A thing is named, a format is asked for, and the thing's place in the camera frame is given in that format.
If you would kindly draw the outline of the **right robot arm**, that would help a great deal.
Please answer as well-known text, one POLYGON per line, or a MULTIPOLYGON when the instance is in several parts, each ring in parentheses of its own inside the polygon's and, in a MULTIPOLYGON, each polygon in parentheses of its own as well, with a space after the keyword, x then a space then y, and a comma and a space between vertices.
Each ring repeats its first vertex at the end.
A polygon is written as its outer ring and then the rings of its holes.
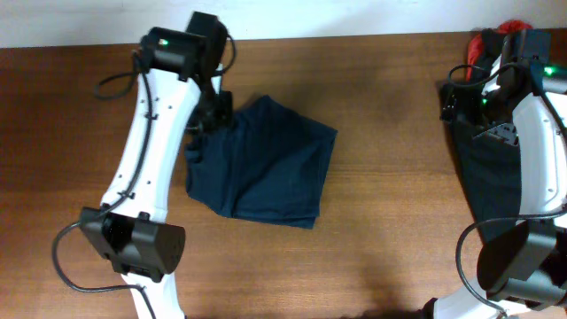
POLYGON ((476 275, 422 318, 515 318, 566 304, 566 70, 551 36, 486 30, 465 82, 440 90, 440 118, 483 245, 476 275))

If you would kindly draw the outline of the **navy blue shorts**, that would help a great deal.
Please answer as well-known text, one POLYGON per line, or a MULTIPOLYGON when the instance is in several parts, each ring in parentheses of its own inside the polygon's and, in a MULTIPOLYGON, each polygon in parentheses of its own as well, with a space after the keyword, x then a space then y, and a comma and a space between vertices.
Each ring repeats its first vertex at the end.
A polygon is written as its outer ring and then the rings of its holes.
POLYGON ((187 144, 188 196, 226 218, 312 229, 337 130, 269 96, 187 144))

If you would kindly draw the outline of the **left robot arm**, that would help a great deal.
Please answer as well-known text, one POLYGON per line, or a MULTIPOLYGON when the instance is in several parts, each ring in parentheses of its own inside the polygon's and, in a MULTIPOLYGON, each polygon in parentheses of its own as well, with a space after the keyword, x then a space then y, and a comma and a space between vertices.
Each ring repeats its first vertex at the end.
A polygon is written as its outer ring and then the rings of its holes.
POLYGON ((232 122, 230 92, 221 89, 228 29, 193 12, 187 28, 153 27, 134 54, 136 109, 116 174, 98 208, 84 207, 79 228, 131 290, 140 318, 183 318, 175 269, 185 230, 168 224, 176 158, 187 134, 232 122))

